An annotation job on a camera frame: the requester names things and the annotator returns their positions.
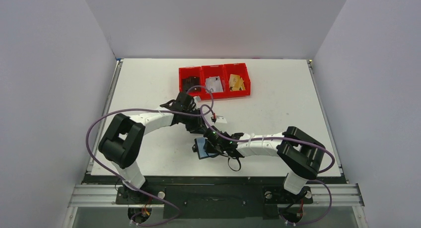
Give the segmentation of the black leather card holder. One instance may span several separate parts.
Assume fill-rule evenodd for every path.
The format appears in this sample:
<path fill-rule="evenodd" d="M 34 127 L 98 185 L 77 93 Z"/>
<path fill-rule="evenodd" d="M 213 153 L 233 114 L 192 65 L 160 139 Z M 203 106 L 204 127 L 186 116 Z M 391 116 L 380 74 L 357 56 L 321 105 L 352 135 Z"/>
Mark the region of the black leather card holder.
<path fill-rule="evenodd" d="M 194 139 L 194 145 L 192 151 L 198 155 L 198 159 L 214 158 L 217 157 L 217 153 L 210 153 L 206 151 L 206 145 L 208 144 L 207 139 L 204 137 Z"/>

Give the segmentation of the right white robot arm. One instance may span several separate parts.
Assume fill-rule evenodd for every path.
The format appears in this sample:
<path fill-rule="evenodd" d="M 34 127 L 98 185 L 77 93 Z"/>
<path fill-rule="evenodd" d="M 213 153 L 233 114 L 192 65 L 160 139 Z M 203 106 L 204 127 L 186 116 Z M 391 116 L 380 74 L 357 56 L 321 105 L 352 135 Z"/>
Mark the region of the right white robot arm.
<path fill-rule="evenodd" d="M 307 181 L 317 178 L 326 152 L 322 143 L 294 126 L 289 126 L 283 133 L 258 136 L 244 133 L 229 135 L 211 126 L 204 132 L 204 137 L 207 152 L 234 159 L 248 156 L 282 159 L 290 168 L 280 188 L 280 195 L 287 202 L 299 196 Z"/>

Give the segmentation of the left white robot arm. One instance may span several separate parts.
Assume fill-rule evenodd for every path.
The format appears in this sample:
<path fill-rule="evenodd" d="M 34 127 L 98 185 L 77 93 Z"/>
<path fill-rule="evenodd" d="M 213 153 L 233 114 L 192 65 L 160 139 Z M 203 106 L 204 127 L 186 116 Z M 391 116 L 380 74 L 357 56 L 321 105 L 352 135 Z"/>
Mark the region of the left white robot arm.
<path fill-rule="evenodd" d="M 143 110 L 137 116 L 118 112 L 112 119 L 98 145 L 98 150 L 117 170 L 129 197 L 135 203 L 147 199 L 146 178 L 137 164 L 143 137 L 155 130 L 183 124 L 191 134 L 203 134 L 205 123 L 197 108 L 196 99 L 180 92 L 175 99 L 154 110 Z"/>

